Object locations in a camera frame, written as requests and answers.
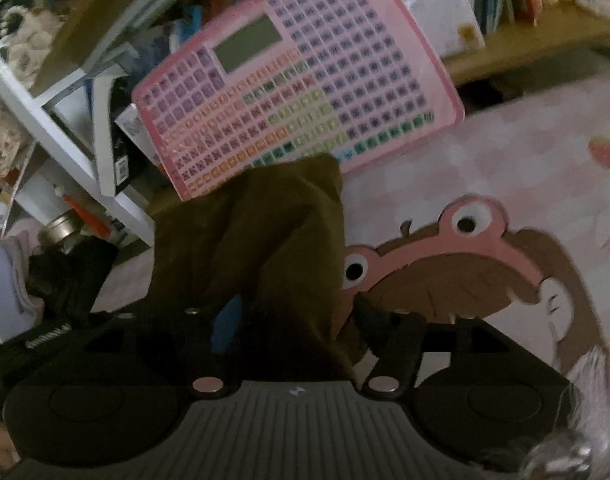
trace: ribbed surface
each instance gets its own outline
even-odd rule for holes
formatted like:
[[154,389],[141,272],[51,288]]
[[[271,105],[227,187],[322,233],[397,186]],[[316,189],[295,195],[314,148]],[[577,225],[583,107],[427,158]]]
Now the ribbed surface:
[[[290,393],[296,386],[305,392]],[[468,466],[429,446],[392,402],[350,383],[244,383],[191,407],[160,446],[125,463],[70,470],[22,462],[10,480],[467,480]]]

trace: cartoon eye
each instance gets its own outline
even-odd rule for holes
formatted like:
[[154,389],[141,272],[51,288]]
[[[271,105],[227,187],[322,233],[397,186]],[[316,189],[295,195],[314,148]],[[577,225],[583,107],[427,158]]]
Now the cartoon eye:
[[451,218],[451,226],[461,236],[478,236],[492,223],[492,212],[482,203],[472,202],[461,207]]
[[343,290],[352,288],[364,280],[367,275],[367,258],[361,254],[350,254],[345,257],[345,276],[343,278]]

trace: brown fabric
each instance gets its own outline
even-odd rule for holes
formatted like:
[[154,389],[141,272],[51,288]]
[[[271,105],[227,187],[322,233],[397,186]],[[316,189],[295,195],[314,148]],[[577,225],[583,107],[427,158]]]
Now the brown fabric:
[[245,171],[160,212],[145,306],[215,314],[241,294],[251,301],[246,378],[351,377],[330,338],[343,280],[341,184],[337,162],[324,155]]

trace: checkered tablecloth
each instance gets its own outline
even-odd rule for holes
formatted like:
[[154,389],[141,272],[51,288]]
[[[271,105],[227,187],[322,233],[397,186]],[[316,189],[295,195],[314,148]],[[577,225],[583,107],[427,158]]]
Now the checkered tablecloth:
[[[610,72],[486,110],[345,178],[347,245],[377,246],[437,221],[465,194],[491,196],[510,229],[557,238],[579,269],[610,343],[610,252],[595,222],[610,207],[610,170],[593,159],[592,138],[610,136]],[[95,310],[146,294],[153,251],[115,268]]]

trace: pink learning board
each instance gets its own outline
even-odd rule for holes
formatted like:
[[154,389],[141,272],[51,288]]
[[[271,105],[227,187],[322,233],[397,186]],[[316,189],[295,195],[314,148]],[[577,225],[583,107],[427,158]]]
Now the pink learning board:
[[321,152],[346,173],[464,117],[401,0],[245,0],[132,99],[182,200]]

